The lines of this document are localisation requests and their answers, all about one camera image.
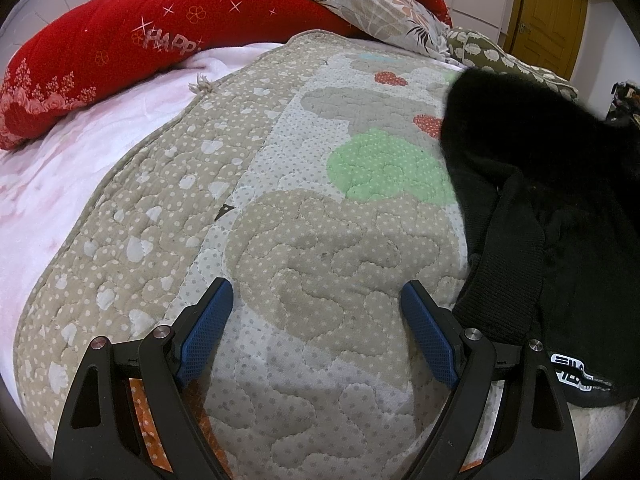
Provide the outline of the large red pillow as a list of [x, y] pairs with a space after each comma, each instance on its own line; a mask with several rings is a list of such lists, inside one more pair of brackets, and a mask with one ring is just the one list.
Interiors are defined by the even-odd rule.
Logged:
[[1, 86], [2, 150], [198, 51], [284, 44], [314, 29], [360, 34], [314, 0], [91, 0], [12, 56]]

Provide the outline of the wooden door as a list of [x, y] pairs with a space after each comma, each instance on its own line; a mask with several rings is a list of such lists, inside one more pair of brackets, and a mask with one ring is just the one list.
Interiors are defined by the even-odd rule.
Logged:
[[519, 60], [570, 79], [588, 0], [514, 0], [504, 46]]

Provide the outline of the floral grey pillow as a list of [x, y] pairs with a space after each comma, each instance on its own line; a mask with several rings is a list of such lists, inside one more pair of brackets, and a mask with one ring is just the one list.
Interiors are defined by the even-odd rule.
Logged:
[[314, 0], [368, 36], [460, 67], [449, 51], [450, 27], [416, 0]]

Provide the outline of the black pants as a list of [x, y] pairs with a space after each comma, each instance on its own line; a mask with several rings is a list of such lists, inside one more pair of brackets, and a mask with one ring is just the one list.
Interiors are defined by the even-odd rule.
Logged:
[[639, 394], [639, 130], [538, 82], [465, 70], [440, 147], [470, 272], [458, 321], [564, 358], [584, 408]]

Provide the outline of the green spotted pillow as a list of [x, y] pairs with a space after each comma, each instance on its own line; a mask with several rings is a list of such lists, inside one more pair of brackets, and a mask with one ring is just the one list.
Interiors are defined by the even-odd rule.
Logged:
[[548, 68], [527, 64], [481, 32], [454, 27], [446, 32], [448, 50], [452, 58], [467, 68], [477, 68], [487, 73], [516, 75], [536, 82], [576, 102], [578, 90], [570, 82]]

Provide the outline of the pink bed sheet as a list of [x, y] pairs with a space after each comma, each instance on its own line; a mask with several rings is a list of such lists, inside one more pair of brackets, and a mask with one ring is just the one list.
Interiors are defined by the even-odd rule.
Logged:
[[45, 136], [1, 155], [1, 377], [18, 397], [13, 341], [32, 288], [102, 178], [130, 148], [176, 117], [191, 84], [231, 74], [272, 50], [270, 42], [198, 52], [93, 106]]

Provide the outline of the heart patterned quilt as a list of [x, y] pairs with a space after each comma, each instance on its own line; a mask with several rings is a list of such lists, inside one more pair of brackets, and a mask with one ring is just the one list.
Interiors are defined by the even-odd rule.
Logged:
[[137, 340], [216, 278], [233, 307], [186, 406], [238, 479], [397, 479], [446, 387], [399, 292], [463, 283], [439, 151], [457, 74], [314, 32], [223, 81], [128, 154], [37, 285], [18, 332], [25, 414], [55, 444], [93, 336]]

